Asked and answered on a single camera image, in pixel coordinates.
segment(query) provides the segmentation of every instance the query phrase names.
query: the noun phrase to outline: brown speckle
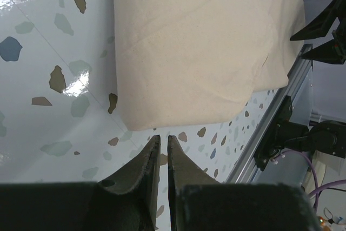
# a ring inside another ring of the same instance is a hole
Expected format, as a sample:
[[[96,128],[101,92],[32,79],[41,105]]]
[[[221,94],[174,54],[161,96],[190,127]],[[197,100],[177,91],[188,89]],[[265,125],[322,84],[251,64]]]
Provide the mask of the brown speckle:
[[[161,216],[162,213],[163,213],[163,211],[164,211],[164,205],[161,205],[161,206],[159,207],[158,211],[156,212],[156,218],[158,218],[159,216]]]
[[[183,141],[183,142],[187,142],[188,141],[188,137],[186,136],[186,133],[185,132],[181,132],[179,135],[178,135],[178,138],[180,141]]]
[[[58,65],[54,67],[54,70],[50,74],[49,86],[58,93],[62,93],[66,89],[65,77]]]
[[[119,138],[118,138],[118,137],[115,137],[115,138],[113,138],[112,140],[109,140],[109,141],[108,141],[108,144],[109,144],[110,146],[116,146],[116,145],[118,144],[118,142],[119,142]]]
[[[84,14],[87,9],[87,2],[85,0],[74,0],[79,11]]]
[[[207,129],[205,127],[203,127],[200,131],[197,132],[197,135],[199,137],[203,137],[205,135],[206,130]]]
[[[167,155],[160,154],[160,166],[167,164]]]
[[[211,144],[216,143],[216,139],[217,139],[217,133],[215,133],[214,137],[211,139]]]
[[[225,137],[222,139],[221,146],[223,146],[226,143],[226,138],[227,136],[225,135]]]
[[[118,103],[118,96],[111,93],[108,95],[108,99],[109,99],[109,109],[108,109],[108,113],[112,114],[114,109],[117,107],[117,103]]]
[[[52,103],[49,102],[45,97],[33,97],[31,99],[31,104],[32,105],[45,105],[45,106],[50,106]]]

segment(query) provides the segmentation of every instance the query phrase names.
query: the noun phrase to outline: black bracket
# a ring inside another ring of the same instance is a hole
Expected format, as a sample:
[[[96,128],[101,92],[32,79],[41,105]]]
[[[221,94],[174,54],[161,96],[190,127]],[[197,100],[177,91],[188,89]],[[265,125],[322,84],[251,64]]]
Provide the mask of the black bracket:
[[[303,59],[344,64],[346,61],[346,0],[332,0],[311,23],[295,33],[290,40],[301,41],[324,37],[336,18],[339,19],[340,25],[332,32],[334,39],[302,54]]]
[[[280,152],[281,149],[275,147],[277,129],[282,122],[289,121],[291,115],[292,100],[290,96],[286,96],[255,151],[255,162],[261,171],[264,171],[269,160]]]

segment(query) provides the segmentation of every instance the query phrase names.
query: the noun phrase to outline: folded fabric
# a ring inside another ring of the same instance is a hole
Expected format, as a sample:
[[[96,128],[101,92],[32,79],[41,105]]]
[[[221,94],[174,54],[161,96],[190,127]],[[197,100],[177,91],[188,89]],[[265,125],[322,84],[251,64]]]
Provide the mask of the folded fabric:
[[[254,90],[285,85],[298,50],[288,41],[292,22],[304,21],[301,3],[114,0],[118,109],[125,125],[144,130],[224,122]]]

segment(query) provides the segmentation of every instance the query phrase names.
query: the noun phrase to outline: white speckled floor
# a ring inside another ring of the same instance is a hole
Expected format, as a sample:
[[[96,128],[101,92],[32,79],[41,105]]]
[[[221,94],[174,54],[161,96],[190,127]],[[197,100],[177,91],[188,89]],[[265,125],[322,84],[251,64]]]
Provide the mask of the white speckled floor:
[[[232,122],[127,131],[109,101],[113,0],[85,2],[0,0],[0,181],[99,181],[157,134],[163,154],[177,135],[192,160],[225,181],[275,92],[253,94]],[[167,164],[160,171],[156,226],[170,230]]]

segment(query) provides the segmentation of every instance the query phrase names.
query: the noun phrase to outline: purple cable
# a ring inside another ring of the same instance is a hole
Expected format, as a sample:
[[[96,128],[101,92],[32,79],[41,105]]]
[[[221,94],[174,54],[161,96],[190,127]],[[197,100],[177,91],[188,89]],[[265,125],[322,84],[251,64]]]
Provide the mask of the purple cable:
[[[305,158],[305,160],[307,161],[307,163],[308,163],[309,166],[310,166],[310,169],[311,169],[311,171],[312,171],[312,175],[314,176],[315,187],[316,187],[315,190],[318,190],[317,174],[316,174],[315,168],[314,168],[314,166],[312,165],[310,159],[309,159],[304,153],[300,153],[299,151],[293,151],[293,150],[286,150],[286,151],[283,151],[282,153],[280,153],[280,155],[286,154],[286,153],[299,154],[299,155],[301,155],[301,156],[303,156],[303,157]],[[316,195],[316,196],[315,196],[315,204],[314,204],[314,210],[315,210],[315,212],[316,212],[316,211],[317,211],[317,207],[318,207],[318,194],[319,194],[319,192],[314,193],[314,194],[312,194],[312,193],[313,193],[313,192],[311,192],[311,193],[309,194],[309,196],[312,197],[312,196]]]
[[[314,191],[312,191],[312,192],[309,194],[309,197],[312,197],[312,196],[314,196],[314,195],[317,196],[317,194],[319,194],[321,191],[323,191],[323,190],[325,190],[325,189],[328,189],[328,188],[330,188],[330,187],[337,186],[337,185],[342,185],[342,184],[346,184],[346,180],[333,181],[333,182],[327,183],[327,184],[322,185],[322,186],[320,186],[319,188],[315,189]]]

